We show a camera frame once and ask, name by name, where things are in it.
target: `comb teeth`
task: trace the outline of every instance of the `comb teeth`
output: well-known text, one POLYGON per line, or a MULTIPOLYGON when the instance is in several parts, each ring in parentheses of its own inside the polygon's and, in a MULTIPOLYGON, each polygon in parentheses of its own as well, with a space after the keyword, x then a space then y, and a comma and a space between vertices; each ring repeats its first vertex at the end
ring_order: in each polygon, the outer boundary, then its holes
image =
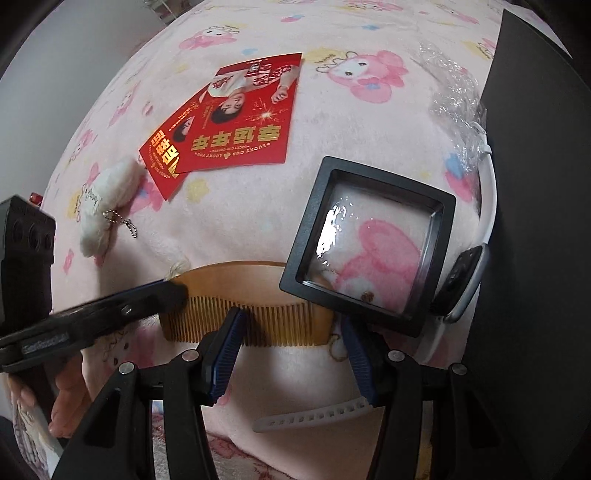
POLYGON ((164 337, 175 342, 200 342, 206 333, 220 328, 232 307, 250 311, 244 345, 314 345, 312 305, 306 301, 259 306, 217 297, 189 297, 181 310, 160 315, 164 337))

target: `black square frame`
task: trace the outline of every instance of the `black square frame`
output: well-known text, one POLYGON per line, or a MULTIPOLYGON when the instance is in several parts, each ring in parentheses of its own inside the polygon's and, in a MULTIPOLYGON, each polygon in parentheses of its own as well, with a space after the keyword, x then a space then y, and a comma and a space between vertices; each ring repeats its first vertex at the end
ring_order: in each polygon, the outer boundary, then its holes
POLYGON ((280 289, 335 312, 417 337, 423 328, 435 295, 452 231, 456 198, 442 190, 378 168, 341 158, 325 157, 310 193, 280 289), (431 221, 418 266, 417 276, 404 311, 400 314, 365 303, 306 280, 316 254, 334 187, 348 184, 379 194, 429 213, 431 221))

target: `white wall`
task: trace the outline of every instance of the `white wall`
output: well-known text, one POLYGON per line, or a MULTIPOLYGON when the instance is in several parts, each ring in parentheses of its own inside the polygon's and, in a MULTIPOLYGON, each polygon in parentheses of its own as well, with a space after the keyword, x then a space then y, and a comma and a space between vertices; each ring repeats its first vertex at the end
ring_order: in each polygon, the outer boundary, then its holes
POLYGON ((34 30, 0 79, 0 202, 43 194, 96 98, 163 26, 142 0, 64 0, 34 30))

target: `wooden comb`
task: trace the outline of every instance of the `wooden comb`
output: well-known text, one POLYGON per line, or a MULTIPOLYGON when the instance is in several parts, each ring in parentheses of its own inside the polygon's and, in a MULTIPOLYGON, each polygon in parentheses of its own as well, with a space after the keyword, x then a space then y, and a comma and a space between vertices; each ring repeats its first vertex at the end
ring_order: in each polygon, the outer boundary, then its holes
POLYGON ((285 264, 227 262, 196 268, 170 281, 189 290, 187 304, 160 315, 167 340, 200 342, 222 324, 232 306, 247 309, 251 319, 244 345, 325 345, 333 312, 279 289, 285 264))

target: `screw head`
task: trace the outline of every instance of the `screw head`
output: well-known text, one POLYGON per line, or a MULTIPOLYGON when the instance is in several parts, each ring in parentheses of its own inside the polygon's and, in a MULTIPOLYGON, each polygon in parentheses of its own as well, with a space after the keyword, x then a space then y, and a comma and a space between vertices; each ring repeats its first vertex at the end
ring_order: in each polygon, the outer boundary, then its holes
POLYGON ((392 362, 401 362, 405 357, 406 355, 404 355, 404 352, 401 352, 400 350, 390 350, 388 352, 388 358, 392 362))
POLYGON ((466 368, 466 365, 453 364, 452 372, 454 372, 456 375, 466 375, 468 373, 468 369, 466 368))
POLYGON ((183 352, 183 354, 181 355, 181 357, 183 358, 183 360, 185 360, 186 362, 193 362, 195 361, 197 358, 199 358, 199 352, 196 350, 185 350, 183 352))
POLYGON ((119 373, 122 375, 127 375, 134 371, 135 365, 131 362, 125 362, 119 366, 119 373))

